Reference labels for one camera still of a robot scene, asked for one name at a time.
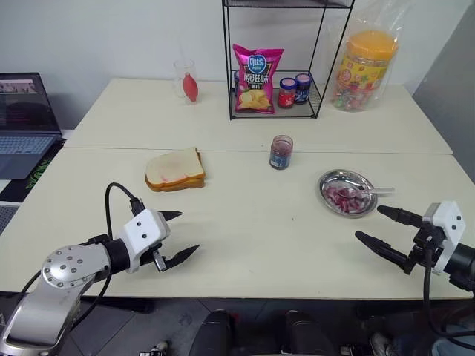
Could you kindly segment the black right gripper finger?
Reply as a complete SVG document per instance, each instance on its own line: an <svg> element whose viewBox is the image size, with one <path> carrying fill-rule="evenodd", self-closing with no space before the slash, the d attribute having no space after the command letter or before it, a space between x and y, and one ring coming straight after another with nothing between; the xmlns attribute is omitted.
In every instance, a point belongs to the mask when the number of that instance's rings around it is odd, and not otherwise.
<svg viewBox="0 0 475 356"><path fill-rule="evenodd" d="M403 225L410 225L416 228L423 227L422 216L414 214L410 211L406 211L402 208L379 205L377 207L377 211L397 223L401 223Z"/></svg>
<svg viewBox="0 0 475 356"><path fill-rule="evenodd" d="M362 242L366 247L368 247L372 252L379 255L380 257L390 261L391 263L397 266L403 266L407 261L407 256L391 247L388 243L383 240L371 237L368 234L365 234L362 231L357 231L355 233L356 238Z"/></svg>

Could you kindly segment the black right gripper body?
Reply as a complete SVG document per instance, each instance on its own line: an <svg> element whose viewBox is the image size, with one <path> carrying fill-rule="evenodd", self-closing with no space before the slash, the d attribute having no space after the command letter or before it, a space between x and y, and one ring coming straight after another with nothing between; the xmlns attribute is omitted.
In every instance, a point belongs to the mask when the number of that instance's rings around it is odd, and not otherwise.
<svg viewBox="0 0 475 356"><path fill-rule="evenodd" d="M432 225L430 222L422 220L416 226L419 230L413 238L414 246L407 256L405 262L405 274L409 275L416 264L424 268L432 268L436 264L436 259L443 251L442 243L445 240L445 233L441 227Z"/></svg>

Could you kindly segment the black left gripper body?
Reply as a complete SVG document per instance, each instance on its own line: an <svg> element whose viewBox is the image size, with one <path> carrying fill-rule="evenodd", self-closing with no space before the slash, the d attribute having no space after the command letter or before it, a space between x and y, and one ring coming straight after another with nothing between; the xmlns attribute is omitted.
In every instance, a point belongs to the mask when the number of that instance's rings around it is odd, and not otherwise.
<svg viewBox="0 0 475 356"><path fill-rule="evenodd" d="M153 263L157 268L158 272L164 272L167 267L166 259L160 253L162 245L162 243L158 243L150 247L147 251L145 251L140 257L140 265L144 266Z"/></svg>

